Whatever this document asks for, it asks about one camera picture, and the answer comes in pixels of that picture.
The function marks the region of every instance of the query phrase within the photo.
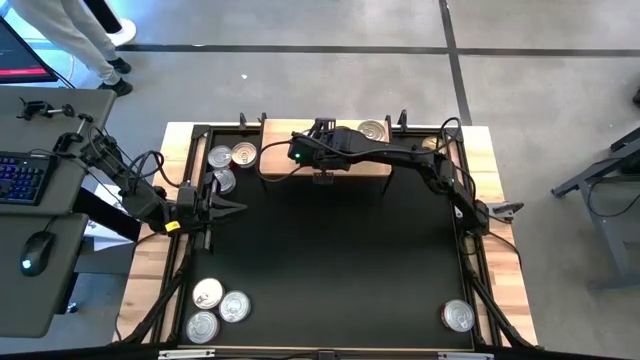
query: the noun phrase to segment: computer mouse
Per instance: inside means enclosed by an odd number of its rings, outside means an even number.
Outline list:
[[[20,255],[20,270],[23,274],[37,276],[44,271],[55,239],[56,234],[49,231],[39,231],[27,239]]]

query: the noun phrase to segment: black mat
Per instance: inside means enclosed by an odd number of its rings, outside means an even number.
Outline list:
[[[259,144],[259,137],[216,136],[216,144]],[[420,138],[395,140],[419,143]],[[308,177],[267,184],[253,169],[235,169],[228,199],[249,209],[213,235],[214,255],[197,252],[187,284],[180,342],[199,311],[191,292],[206,277],[252,301],[243,322],[210,344],[239,347],[428,349],[472,347],[469,333],[444,328],[439,311],[464,299],[451,207],[420,176],[396,169],[383,179]]]

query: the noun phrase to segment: rgb keyboard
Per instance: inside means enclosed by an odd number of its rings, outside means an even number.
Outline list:
[[[49,155],[0,151],[0,204],[38,205],[55,160]]]

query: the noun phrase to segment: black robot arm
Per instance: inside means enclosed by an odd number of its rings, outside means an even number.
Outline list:
[[[420,147],[406,147],[367,139],[345,127],[331,128],[318,120],[308,135],[293,133],[287,156],[300,166],[349,170],[362,161],[415,169],[429,189],[446,195],[462,213],[462,227],[475,235],[489,232],[488,209],[458,180],[458,169],[448,157]]]
[[[246,205],[224,200],[213,190],[204,198],[188,182],[172,183],[164,174],[164,157],[157,151],[149,151],[126,165],[116,140],[96,130],[80,151],[78,158],[87,166],[95,167],[107,175],[119,188],[122,206],[130,216],[149,224],[159,233],[194,233],[206,229],[218,218],[242,211]],[[142,173],[144,158],[153,157],[156,170]],[[165,181],[178,188],[176,201],[166,200],[166,191],[151,186],[145,178],[160,172]]]

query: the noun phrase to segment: white pants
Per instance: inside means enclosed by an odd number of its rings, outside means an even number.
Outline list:
[[[26,22],[47,40],[77,57],[107,85],[120,81],[107,60],[116,60],[115,46],[81,0],[9,0]]]

